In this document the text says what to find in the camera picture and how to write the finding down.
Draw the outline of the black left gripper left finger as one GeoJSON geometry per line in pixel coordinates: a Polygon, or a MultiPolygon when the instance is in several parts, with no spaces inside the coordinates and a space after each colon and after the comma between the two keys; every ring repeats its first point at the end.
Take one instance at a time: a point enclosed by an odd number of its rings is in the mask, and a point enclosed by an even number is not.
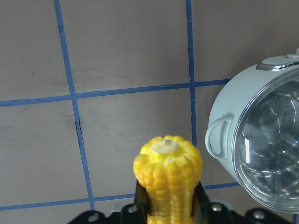
{"type": "Polygon", "coordinates": [[[122,224],[146,224],[148,217],[148,196],[144,187],[136,181],[134,202],[121,209],[122,224]]]}

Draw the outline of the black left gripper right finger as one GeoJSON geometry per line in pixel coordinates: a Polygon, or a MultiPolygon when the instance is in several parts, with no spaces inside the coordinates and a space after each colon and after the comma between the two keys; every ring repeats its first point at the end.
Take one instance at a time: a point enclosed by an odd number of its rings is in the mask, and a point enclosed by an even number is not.
{"type": "Polygon", "coordinates": [[[192,218],[194,224],[234,223],[227,206],[218,201],[210,201],[201,182],[194,190],[192,218]]]}

